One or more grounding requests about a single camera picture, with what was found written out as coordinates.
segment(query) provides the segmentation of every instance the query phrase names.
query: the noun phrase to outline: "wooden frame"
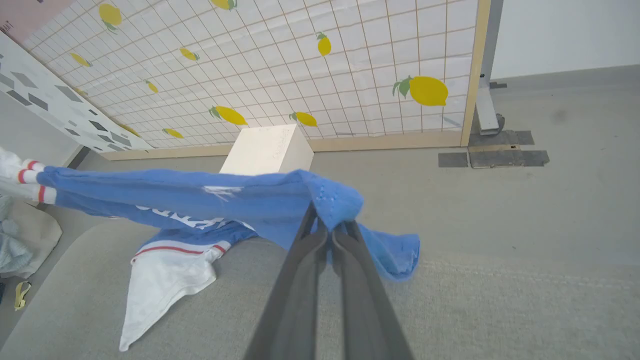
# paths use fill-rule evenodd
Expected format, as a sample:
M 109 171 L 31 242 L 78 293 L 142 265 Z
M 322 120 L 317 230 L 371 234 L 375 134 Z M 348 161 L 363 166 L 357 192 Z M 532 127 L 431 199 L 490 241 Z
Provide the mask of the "wooden frame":
M 309 140 L 314 152 L 356 151 L 381 149 L 414 149 L 424 147 L 466 147 L 473 123 L 476 98 L 483 61 L 484 43 L 489 21 L 491 0 L 478 0 L 476 35 L 471 61 L 467 106 L 462 131 L 426 131 L 380 137 L 356 137 Z M 183 147 L 178 149 L 131 150 L 103 152 L 100 155 L 108 160 L 134 160 L 158 158 L 189 158 L 195 156 L 225 156 L 231 145 Z

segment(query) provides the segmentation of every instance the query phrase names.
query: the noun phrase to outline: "patterned panel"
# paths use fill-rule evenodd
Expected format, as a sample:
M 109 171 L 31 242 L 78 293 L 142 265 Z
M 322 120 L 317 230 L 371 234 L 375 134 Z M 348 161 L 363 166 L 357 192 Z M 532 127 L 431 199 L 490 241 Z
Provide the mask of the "patterned panel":
M 29 111 L 85 146 L 121 151 L 108 146 L 117 141 L 135 149 L 152 149 L 137 136 L 132 135 L 130 139 L 120 136 L 121 126 L 82 99 L 5 34 L 0 35 L 0 49 L 4 55 L 0 59 L 0 91 L 12 96 Z M 104 138 L 97 136 L 98 131 L 105 132 Z
M 81 0 L 24 43 L 155 147 L 459 131 L 477 0 Z

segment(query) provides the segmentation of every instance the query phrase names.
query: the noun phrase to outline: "white wall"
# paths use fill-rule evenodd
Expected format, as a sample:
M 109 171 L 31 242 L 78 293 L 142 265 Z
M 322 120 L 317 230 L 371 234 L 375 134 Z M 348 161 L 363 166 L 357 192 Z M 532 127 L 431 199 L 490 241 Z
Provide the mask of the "white wall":
M 640 0 L 504 0 L 492 79 L 640 64 Z
M 0 93 L 0 146 L 22 159 L 62 166 L 79 144 L 9 95 Z

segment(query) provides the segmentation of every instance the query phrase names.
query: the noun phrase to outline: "red stripe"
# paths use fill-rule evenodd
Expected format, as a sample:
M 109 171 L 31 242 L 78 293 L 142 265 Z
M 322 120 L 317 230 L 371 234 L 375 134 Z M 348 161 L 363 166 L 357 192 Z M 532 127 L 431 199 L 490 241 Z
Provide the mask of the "red stripe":
M 150 247 L 148 249 L 142 250 L 139 253 L 133 255 L 134 258 L 144 252 L 147 251 L 151 251 L 151 250 L 176 250 L 176 251 L 180 251 L 180 252 L 185 252 L 186 254 L 202 254 L 202 251 L 193 251 L 193 250 L 185 250 L 181 247 L 174 247 L 174 246 L 156 246 L 156 247 Z
M 20 184 L 26 184 L 24 182 L 24 172 L 27 171 L 27 169 L 23 168 L 22 170 L 20 170 L 20 172 L 18 173 L 18 182 L 20 182 Z
M 220 245 L 213 245 L 213 247 L 214 247 L 214 248 L 216 248 L 216 249 L 218 249 L 218 250 L 220 250 L 220 251 L 222 251 L 222 254 L 223 254 L 223 255 L 227 252 L 227 251 L 225 250 L 225 248 L 223 248 L 223 247 L 222 247 L 222 246 L 220 246 Z
M 44 190 L 46 188 L 44 186 L 40 187 L 40 191 L 38 192 L 38 201 L 39 202 L 44 202 Z

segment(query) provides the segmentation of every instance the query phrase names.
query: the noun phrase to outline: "lemon leaf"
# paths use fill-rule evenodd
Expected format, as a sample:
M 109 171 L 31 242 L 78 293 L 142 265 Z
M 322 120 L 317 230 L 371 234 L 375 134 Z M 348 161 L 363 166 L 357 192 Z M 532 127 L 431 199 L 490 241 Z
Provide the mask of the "lemon leaf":
M 402 82 L 402 81 L 397 81 L 397 82 L 394 84 L 394 89 L 393 89 L 393 90 L 391 90 L 391 95 L 396 96 L 396 88 L 398 87 L 398 85 L 400 85 L 400 83 L 401 83 L 401 82 Z
M 216 110 L 216 107 L 215 107 L 215 106 L 211 106 L 211 109 L 209 109 L 209 114 L 210 114 L 212 117 L 217 117 L 218 119 L 222 119 L 222 118 L 220 117 L 220 113 L 218 113 L 218 111 Z
M 111 25 L 110 23 L 106 22 L 106 21 L 102 21 L 104 23 L 104 25 L 107 27 L 107 29 L 109 29 L 110 32 L 112 33 L 116 33 L 116 31 L 118 31 L 118 28 L 116 28 L 115 26 Z
M 411 78 L 404 79 L 398 86 L 398 92 L 400 92 L 400 94 L 402 94 L 405 99 L 406 93 L 408 93 L 409 89 L 411 88 L 411 84 L 409 84 L 410 79 Z

